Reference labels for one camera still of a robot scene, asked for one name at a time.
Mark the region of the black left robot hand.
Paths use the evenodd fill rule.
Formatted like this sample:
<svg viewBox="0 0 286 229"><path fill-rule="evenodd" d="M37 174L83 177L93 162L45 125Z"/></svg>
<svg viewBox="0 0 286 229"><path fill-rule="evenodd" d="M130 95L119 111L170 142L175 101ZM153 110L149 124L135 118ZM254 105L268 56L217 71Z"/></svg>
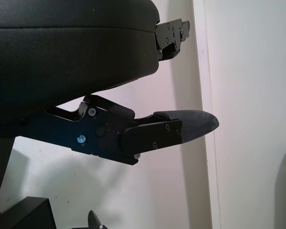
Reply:
<svg viewBox="0 0 286 229"><path fill-rule="evenodd" d="M0 137L27 137L134 165L219 126L197 110L133 110L97 96L178 55L190 22L150 0L0 0Z"/></svg>

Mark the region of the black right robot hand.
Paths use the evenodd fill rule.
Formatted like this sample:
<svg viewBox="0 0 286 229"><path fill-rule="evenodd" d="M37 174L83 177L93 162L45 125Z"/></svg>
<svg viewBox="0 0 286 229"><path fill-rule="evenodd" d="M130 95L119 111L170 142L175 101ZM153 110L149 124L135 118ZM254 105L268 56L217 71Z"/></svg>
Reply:
<svg viewBox="0 0 286 229"><path fill-rule="evenodd" d="M108 229L102 224L94 211L88 213L88 229Z"/></svg>

